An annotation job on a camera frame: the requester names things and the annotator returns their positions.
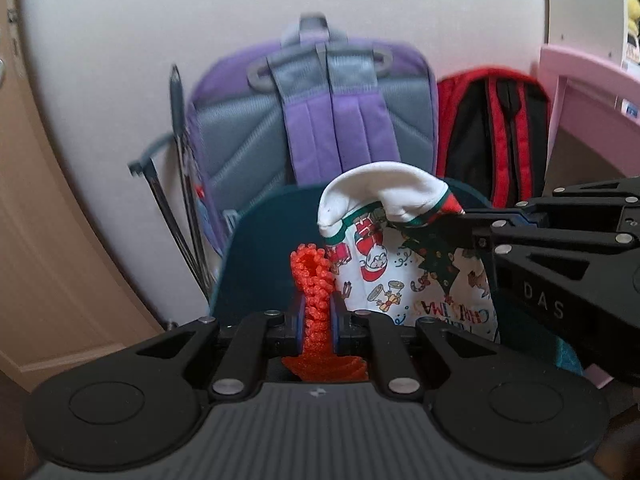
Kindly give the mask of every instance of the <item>laundry basket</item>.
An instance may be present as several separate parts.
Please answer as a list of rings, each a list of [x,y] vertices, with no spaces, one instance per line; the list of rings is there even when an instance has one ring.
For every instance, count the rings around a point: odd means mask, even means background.
[[[465,209],[491,207],[472,187],[447,180]],[[289,255],[300,244],[323,246],[317,216],[322,186],[286,186],[275,190],[244,213],[229,243],[211,297],[210,310],[220,323],[239,323],[251,312],[288,310],[295,289]],[[491,268],[486,272],[491,278]],[[574,350],[523,310],[492,290],[501,342],[576,373],[582,368]]]

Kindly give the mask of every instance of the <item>christmas print cloth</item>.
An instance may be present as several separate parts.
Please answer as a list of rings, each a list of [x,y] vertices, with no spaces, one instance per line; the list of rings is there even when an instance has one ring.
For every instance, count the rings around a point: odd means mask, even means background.
[[[482,261],[430,227],[447,214],[464,214],[449,186],[413,166],[374,162],[337,177],[318,208],[336,289],[349,310],[409,326],[436,317],[498,342]]]

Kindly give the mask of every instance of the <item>orange knitted object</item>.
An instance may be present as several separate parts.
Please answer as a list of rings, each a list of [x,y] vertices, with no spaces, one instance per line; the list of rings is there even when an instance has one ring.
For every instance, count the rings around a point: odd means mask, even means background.
[[[332,349],[329,296],[334,290],[331,263],[324,249],[299,245],[291,253],[291,273],[305,295],[305,336],[302,354],[282,363],[303,381],[335,383],[367,380],[367,364],[359,357],[338,357]]]

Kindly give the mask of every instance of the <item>wooden door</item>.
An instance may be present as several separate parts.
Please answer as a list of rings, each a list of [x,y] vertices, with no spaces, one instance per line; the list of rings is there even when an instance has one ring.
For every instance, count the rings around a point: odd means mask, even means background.
[[[0,0],[0,370],[31,390],[161,328],[63,176],[24,71],[19,16],[10,28],[11,1]]]

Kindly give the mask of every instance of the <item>red backpack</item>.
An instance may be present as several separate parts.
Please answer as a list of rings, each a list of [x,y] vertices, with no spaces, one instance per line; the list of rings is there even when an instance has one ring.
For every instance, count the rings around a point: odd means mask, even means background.
[[[540,83],[480,68],[438,83],[436,176],[476,188],[497,208],[541,196],[550,106]]]

